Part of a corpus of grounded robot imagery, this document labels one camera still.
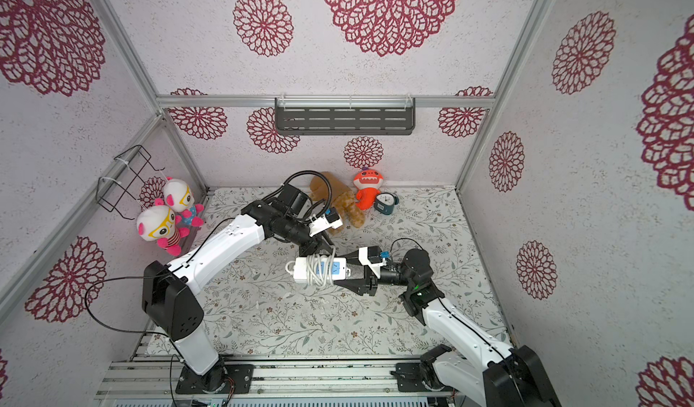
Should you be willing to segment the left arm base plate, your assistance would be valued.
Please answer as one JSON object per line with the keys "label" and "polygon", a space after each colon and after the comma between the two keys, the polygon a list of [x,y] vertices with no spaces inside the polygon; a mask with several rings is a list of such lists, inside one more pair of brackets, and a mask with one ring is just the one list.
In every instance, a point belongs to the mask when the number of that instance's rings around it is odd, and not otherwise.
{"label": "left arm base plate", "polygon": [[253,365],[215,365],[203,376],[185,365],[175,394],[247,394],[253,379]]}

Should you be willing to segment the white power strip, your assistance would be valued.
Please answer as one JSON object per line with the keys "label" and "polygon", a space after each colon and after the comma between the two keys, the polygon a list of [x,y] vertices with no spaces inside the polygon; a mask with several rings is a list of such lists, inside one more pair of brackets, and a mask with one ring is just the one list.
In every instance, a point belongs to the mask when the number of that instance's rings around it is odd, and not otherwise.
{"label": "white power strip", "polygon": [[285,270],[296,283],[318,287],[333,285],[337,280],[346,280],[351,274],[345,259],[327,255],[298,257],[287,262]]}

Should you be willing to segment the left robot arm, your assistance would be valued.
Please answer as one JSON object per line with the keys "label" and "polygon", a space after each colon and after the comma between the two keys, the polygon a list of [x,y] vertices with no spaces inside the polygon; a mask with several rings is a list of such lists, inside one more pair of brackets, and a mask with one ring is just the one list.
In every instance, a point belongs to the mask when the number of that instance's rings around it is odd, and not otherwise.
{"label": "left robot arm", "polygon": [[296,218],[266,201],[244,207],[240,215],[190,253],[169,264],[152,262],[144,272],[142,308],[196,376],[222,372],[223,363],[204,329],[204,310],[196,295],[242,253],[275,236],[299,246],[300,254],[330,253],[324,235],[342,219],[330,208],[313,220]]}

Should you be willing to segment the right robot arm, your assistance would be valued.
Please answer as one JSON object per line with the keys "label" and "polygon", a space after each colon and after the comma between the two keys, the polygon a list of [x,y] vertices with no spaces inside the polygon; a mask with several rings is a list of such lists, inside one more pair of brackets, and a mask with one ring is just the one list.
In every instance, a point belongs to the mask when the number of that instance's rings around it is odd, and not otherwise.
{"label": "right robot arm", "polygon": [[380,285],[404,287],[399,300],[408,316],[446,340],[421,356],[424,387],[450,387],[479,406],[558,406],[560,399],[540,357],[485,332],[446,298],[434,282],[429,254],[408,250],[394,262],[378,246],[339,256],[345,276],[335,285],[374,295]]}

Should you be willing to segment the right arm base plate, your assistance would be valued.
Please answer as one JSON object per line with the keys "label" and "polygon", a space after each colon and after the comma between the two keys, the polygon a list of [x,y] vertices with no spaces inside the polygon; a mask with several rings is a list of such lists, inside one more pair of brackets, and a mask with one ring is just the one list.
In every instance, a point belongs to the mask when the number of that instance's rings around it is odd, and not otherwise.
{"label": "right arm base plate", "polygon": [[415,362],[400,362],[395,365],[395,369],[390,375],[396,379],[398,391],[400,393],[440,393],[453,392],[453,388],[443,385],[433,375],[433,372],[426,371],[425,366]]}

